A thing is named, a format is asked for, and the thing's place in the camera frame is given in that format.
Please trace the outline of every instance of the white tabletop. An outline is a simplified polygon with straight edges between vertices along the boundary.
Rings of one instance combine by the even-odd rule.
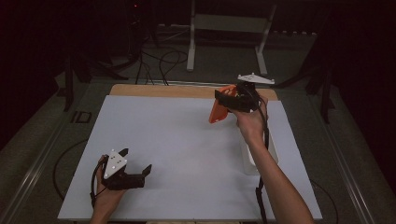
[[[114,148],[129,148],[125,172],[152,164],[143,189],[130,189],[114,220],[257,221],[257,175],[243,168],[240,133],[229,115],[208,122],[213,99],[107,96],[61,208],[59,219],[92,215],[90,184],[95,165]],[[315,219],[321,218],[283,105],[268,104],[269,128],[279,166],[299,190]],[[268,219],[274,219],[265,190]]]

